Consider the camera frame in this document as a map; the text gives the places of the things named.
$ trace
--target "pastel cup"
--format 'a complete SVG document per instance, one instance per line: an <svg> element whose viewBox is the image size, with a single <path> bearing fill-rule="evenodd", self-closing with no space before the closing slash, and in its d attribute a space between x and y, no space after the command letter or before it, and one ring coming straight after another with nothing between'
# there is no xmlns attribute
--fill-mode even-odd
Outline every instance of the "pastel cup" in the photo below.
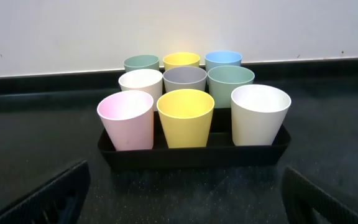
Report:
<svg viewBox="0 0 358 224"><path fill-rule="evenodd" d="M284 91L245 85L231 95L232 137L236 146L271 145L291 105Z"/></svg>
<svg viewBox="0 0 358 224"><path fill-rule="evenodd" d="M150 94L129 90L99 103L97 112L117 151L153 148L153 102Z"/></svg>
<svg viewBox="0 0 358 224"><path fill-rule="evenodd" d="M224 65L208 72L209 94L214 98L215 108L230 108L231 93L242 85L252 84L255 74L248 68Z"/></svg>
<svg viewBox="0 0 358 224"><path fill-rule="evenodd" d="M169 148L205 147L211 127L213 98L200 90L174 90L157 102Z"/></svg>
<svg viewBox="0 0 358 224"><path fill-rule="evenodd" d="M193 53L180 52L165 56L163 62L165 71L182 66L199 67L200 56Z"/></svg>
<svg viewBox="0 0 358 224"><path fill-rule="evenodd" d="M165 90L167 92L181 89L205 91L206 71L198 67L177 67L163 74Z"/></svg>
<svg viewBox="0 0 358 224"><path fill-rule="evenodd" d="M125 72L138 69L160 70L160 59L154 55L138 55L124 61Z"/></svg>
<svg viewBox="0 0 358 224"><path fill-rule="evenodd" d="M215 51L205 55L205 70L223 65L241 66L242 55L231 51Z"/></svg>
<svg viewBox="0 0 358 224"><path fill-rule="evenodd" d="M140 90L152 95L153 110L157 111L157 100L162 96L162 73L153 69L127 72L118 79L122 91Z"/></svg>

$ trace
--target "teal cup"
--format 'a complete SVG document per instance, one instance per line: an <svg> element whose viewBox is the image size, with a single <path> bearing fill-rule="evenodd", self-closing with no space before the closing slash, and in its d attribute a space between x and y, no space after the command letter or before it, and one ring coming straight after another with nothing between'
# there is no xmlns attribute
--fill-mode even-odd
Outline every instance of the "teal cup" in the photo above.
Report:
<svg viewBox="0 0 358 224"><path fill-rule="evenodd" d="M242 55L231 51L215 51L205 55L205 70L209 72L212 68L223 65L240 66Z"/></svg>
<svg viewBox="0 0 358 224"><path fill-rule="evenodd" d="M214 98L215 108L230 108L231 93L242 85L252 84L255 74L248 68L224 65L208 72L209 94Z"/></svg>
<svg viewBox="0 0 358 224"><path fill-rule="evenodd" d="M160 60L154 55L138 55L124 61L125 72L138 69L160 70Z"/></svg>

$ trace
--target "cup rim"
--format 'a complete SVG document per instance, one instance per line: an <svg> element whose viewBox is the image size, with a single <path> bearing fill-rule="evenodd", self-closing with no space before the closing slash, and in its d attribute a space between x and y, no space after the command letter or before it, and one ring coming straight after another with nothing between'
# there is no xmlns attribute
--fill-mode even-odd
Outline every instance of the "cup rim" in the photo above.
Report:
<svg viewBox="0 0 358 224"><path fill-rule="evenodd" d="M133 117L126 118L126 119L108 118L108 117L106 117L106 116L103 116L103 115L100 113L99 107L102 105L102 103L103 103L105 100L107 100L107 99L110 98L110 97L113 97L114 95L128 94L129 92L133 92L133 91L139 92L139 93L141 93L141 94L146 94L146 95L148 95L148 97L151 98L152 103L151 103L150 106L147 107L147 109L146 109L145 111L139 113L138 115L135 115L135 116L133 116ZM96 111L98 112L98 115L99 115L101 118L104 118L104 119L107 119L107 120L110 120L110 121L127 121L127 120L129 120L129 119L134 119L134 118L137 118L137 117L139 117L139 116L142 116L143 114L145 114L146 112L148 112L150 109L152 109L152 108L153 108L153 105L154 105L154 99L153 99L152 95L150 95L150 94L148 94L148 93L146 93L146 92L144 92L144 91L140 91L140 90L127 90L127 91L120 91L120 92L117 92L117 93L113 93L112 95L109 95L109 96L105 97L105 98L104 98L102 101L100 101L100 103L98 104L98 107L96 108Z"/></svg>
<svg viewBox="0 0 358 224"><path fill-rule="evenodd" d="M130 86L127 86L127 85L123 85L122 84L122 81L121 79L124 77L124 76L128 76L133 74L133 73L136 73L136 72L141 72L141 71L144 71L144 70L148 70L148 72L153 72L153 73L159 73L161 75L161 77L156 81L156 82L153 82L152 84L149 84L149 85L142 85L142 86L137 86L137 87L130 87ZM120 86L123 86L125 88L145 88L145 87L149 87L149 86L152 86L152 85L155 85L156 83L160 82L162 80L162 73L158 70L154 70L154 69L150 69L150 68L143 68L143 69L138 69L138 70L133 70L133 71L129 71L123 75L121 75L119 78L118 78L118 84L120 84Z"/></svg>
<svg viewBox="0 0 358 224"><path fill-rule="evenodd" d="M250 86L264 86L264 87L268 87L268 88L273 88L275 89L276 91L280 91L282 92L290 101L288 103L288 105L286 107L284 107L283 109L280 109L280 110L275 110L275 111L259 111L259 110L252 110L250 108L246 108L245 106L241 106L234 98L233 98L233 93L235 91L237 91L238 89L240 88L250 88ZM269 85L261 85L261 84L251 84L251 85L243 85L243 86L239 86L237 88L235 88L232 92L231 92L231 100L239 107L243 108L243 109L246 109L246 110L249 110L249 111L253 111L253 112L258 112L258 113L277 113L277 112L280 112L280 111L284 111L286 109L288 109L291 104L292 104L292 100L291 100L291 97L290 95L288 95L286 92L284 92L283 90L279 89L279 88L275 88L275 87L272 87L272 86L269 86Z"/></svg>
<svg viewBox="0 0 358 224"><path fill-rule="evenodd" d="M210 59L207 59L207 58L206 58L207 55L209 55L209 54L211 54L211 53L216 53L216 52L230 52L230 53L235 53L235 54L240 55L240 59L239 59L239 60L232 60L232 61L230 61L230 62L217 62L217 61L210 60ZM214 63L232 63L232 62L242 61L242 54L240 54L239 52L231 51L231 50L217 50L217 51L210 52L210 53L206 54L206 55L204 56L204 59L205 59L206 61L210 61L210 62L214 62Z"/></svg>
<svg viewBox="0 0 358 224"><path fill-rule="evenodd" d="M168 63L168 62L165 61L165 59L166 59L167 57L172 56L172 55L175 55L175 54L191 54L191 55L195 55L195 56L198 57L198 60L195 60L194 62L191 62L191 63L189 63L189 64L199 62L200 59L201 59L200 56L199 56L198 54L195 54L195 53L191 53L191 52L176 52L176 53L172 53L172 54L166 55L166 56L162 59L162 62L163 62L163 63L166 63L166 64L168 64L168 65L184 65L184 64Z"/></svg>
<svg viewBox="0 0 358 224"><path fill-rule="evenodd" d="M157 61L153 62L153 63L150 63L148 65L142 65L142 66L132 66L132 65L127 65L125 62L128 61L129 59L132 59L132 58L135 58L135 57L142 57L142 56L153 56L157 59ZM135 55L135 56L132 56L132 57L129 57L127 59L125 59L124 61L124 65L127 66L127 67L130 67L130 68L141 68L141 67L146 67L146 66L150 66L150 65L154 65L155 63L159 63L160 59L155 56L155 55L148 55L148 54L145 54L145 55Z"/></svg>
<svg viewBox="0 0 358 224"><path fill-rule="evenodd" d="M201 69L202 71L204 71L205 73L205 76L198 80L198 81L195 81L195 82L187 82L187 83L178 83L178 82L173 82L173 81L170 81L170 80L167 80L165 78L165 74L173 69L180 69L180 68L195 68L195 69ZM172 69L169 69L167 71L165 71L163 74L162 74L162 78L164 79L164 81L167 81L167 82L170 82L170 83L173 83L173 84L177 84L177 85L189 85L189 84L194 84L194 83L198 83L198 82L202 82L203 80L205 80L206 78L208 77L208 74L206 72L206 70L202 69L202 68L199 68L199 67L194 67L194 66L181 66L181 67L176 67L176 68L172 68Z"/></svg>
<svg viewBox="0 0 358 224"><path fill-rule="evenodd" d="M216 69L216 68L221 68L221 67L236 67L236 68L240 68L240 69L245 69L245 70L250 71L250 72L252 73L253 77L252 77L250 80L248 80L248 81L245 81L245 82L237 82L237 83L222 82L222 81L216 80L216 79L214 79L214 78L211 78L211 76L209 75L209 73L210 73L212 70L214 70L214 69ZM218 82L218 83L229 84L229 85L238 85L238 84L249 83L249 82L251 82L252 80L255 79L255 73L254 73L251 69L244 68L244 67L241 67L241 66L235 66L235 65L222 65L222 66L217 66L217 67L211 68L211 69L208 71L208 74L207 74L207 75L208 75L208 78L210 78L210 79L212 79L212 80L214 80L214 81L216 81L216 82Z"/></svg>
<svg viewBox="0 0 358 224"><path fill-rule="evenodd" d="M212 100L212 107L211 107L207 112L205 112L205 113L203 113L203 114L200 114L200 115L198 115L198 116L187 117L187 118L181 118L181 117L177 117L177 116L172 116L172 115L166 114L166 113L164 113L163 111L160 110L160 107L158 106L158 103L160 102L160 100L161 100L165 95L173 94L173 93L176 92L176 91L183 91L183 90L199 91L199 92L202 92L202 94L207 94L207 95L211 98L211 100ZM167 116L167 117L175 118L175 119L193 119L193 118L199 118L199 117L201 117L201 116L204 116L204 115L208 114L208 113L211 112L212 110L214 110L214 107L215 107L215 101L214 101L214 98L213 98L211 95L209 95L208 93L206 93L206 92L204 92L204 91L194 90L194 89L173 90L173 91L170 91L170 92L168 92L168 93L162 95L162 96L157 100L157 110L158 110L158 112L164 114L164 115Z"/></svg>

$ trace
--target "table surface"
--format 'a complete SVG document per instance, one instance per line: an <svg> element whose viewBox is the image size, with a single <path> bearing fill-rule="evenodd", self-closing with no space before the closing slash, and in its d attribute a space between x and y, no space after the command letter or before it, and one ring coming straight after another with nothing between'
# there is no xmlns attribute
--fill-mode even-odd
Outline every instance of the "table surface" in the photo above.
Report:
<svg viewBox="0 0 358 224"><path fill-rule="evenodd" d="M286 166L358 198L358 77L262 84L292 98L276 166L111 172L96 106L116 90L0 96L0 201L79 158L91 186L78 223L286 223Z"/></svg>

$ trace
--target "black baseboard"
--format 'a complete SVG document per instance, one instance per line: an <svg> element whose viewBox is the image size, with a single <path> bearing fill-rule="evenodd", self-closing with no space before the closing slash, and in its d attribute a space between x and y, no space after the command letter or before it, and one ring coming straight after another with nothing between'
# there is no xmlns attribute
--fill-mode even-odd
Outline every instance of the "black baseboard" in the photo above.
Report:
<svg viewBox="0 0 358 224"><path fill-rule="evenodd" d="M254 71L255 80L274 81L296 78L358 76L358 58L280 63L245 63ZM26 77L0 78L0 95L51 91L100 90L119 88L120 71L81 72Z"/></svg>

